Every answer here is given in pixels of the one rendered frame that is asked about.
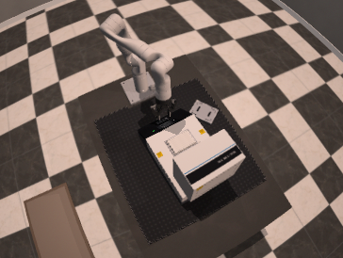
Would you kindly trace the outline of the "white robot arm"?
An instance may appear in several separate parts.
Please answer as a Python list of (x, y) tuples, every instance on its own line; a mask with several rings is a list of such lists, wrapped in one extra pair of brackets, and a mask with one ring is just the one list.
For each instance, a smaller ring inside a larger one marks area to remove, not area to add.
[[(116, 42), (117, 48), (124, 56), (126, 63), (132, 66), (132, 75), (137, 92), (143, 93), (148, 90), (145, 62), (154, 61), (151, 65), (151, 73), (155, 84), (151, 85), (149, 89), (155, 92), (156, 99), (160, 101), (171, 98), (171, 79), (165, 73), (172, 69), (173, 61), (168, 55), (153, 49), (142, 40), (131, 39), (125, 22), (118, 14), (111, 14), (100, 25), (99, 29), (107, 38)], [(129, 54), (131, 54), (130, 57), (127, 57)]]

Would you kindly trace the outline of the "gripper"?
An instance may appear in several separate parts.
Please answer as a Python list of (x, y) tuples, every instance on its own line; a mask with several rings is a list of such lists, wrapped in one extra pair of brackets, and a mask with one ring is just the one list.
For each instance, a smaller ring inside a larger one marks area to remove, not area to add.
[[(171, 107), (170, 107), (171, 104)], [(172, 97), (166, 101), (160, 101), (158, 99), (155, 98), (155, 105), (151, 106), (150, 108), (153, 109), (152, 112), (154, 114), (154, 116), (157, 117), (158, 120), (160, 120), (160, 113), (162, 112), (163, 109), (168, 108), (168, 116), (170, 117), (172, 114), (172, 110), (175, 109), (177, 104), (177, 101), (175, 98), (172, 99)], [(155, 112), (155, 108), (156, 108), (156, 112)]]

